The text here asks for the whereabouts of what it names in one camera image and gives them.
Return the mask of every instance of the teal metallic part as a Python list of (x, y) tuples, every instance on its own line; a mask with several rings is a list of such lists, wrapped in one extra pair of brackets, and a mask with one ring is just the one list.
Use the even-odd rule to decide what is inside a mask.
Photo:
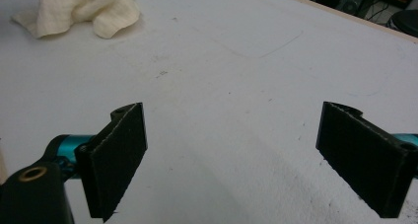
[(58, 148), (57, 156), (66, 157), (73, 165), (77, 164), (74, 150), (83, 143), (88, 142), (93, 135), (68, 135)]
[(402, 140), (404, 142), (409, 142), (418, 146), (418, 136), (417, 134), (409, 134), (409, 133), (395, 133), (392, 134), (395, 138)]

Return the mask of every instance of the brass ring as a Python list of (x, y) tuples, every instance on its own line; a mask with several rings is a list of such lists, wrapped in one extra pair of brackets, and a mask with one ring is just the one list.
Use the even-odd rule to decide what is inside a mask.
[(45, 175), (46, 171), (47, 171), (46, 167), (30, 168), (28, 170), (25, 170), (23, 173), (21, 173), (21, 175), (19, 176), (19, 181), (31, 182)]

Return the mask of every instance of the white table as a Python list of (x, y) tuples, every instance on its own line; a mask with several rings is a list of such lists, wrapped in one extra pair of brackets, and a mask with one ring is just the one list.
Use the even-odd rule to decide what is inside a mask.
[[(137, 0), (113, 39), (90, 24), (34, 39), (0, 0), (0, 146), (9, 173), (63, 133), (143, 102), (149, 150), (108, 223), (415, 223), (380, 219), (315, 149), (323, 101), (417, 132), (418, 45), (303, 0)], [(77, 223), (80, 181), (66, 184)]]

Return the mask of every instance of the crumpled cloth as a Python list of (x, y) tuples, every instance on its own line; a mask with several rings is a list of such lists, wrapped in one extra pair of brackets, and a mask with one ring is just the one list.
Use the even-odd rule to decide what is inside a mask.
[(139, 19), (135, 0), (39, 0), (37, 10), (12, 16), (34, 37), (67, 32), (74, 23), (93, 22), (96, 35), (111, 38)]

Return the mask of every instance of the white cloth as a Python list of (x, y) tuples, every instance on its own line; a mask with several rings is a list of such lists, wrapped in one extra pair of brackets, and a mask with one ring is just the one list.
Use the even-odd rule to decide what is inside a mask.
[(12, 16), (34, 37), (60, 34), (74, 23), (92, 21), (96, 35), (111, 38), (139, 19), (135, 0), (39, 0), (37, 10)]

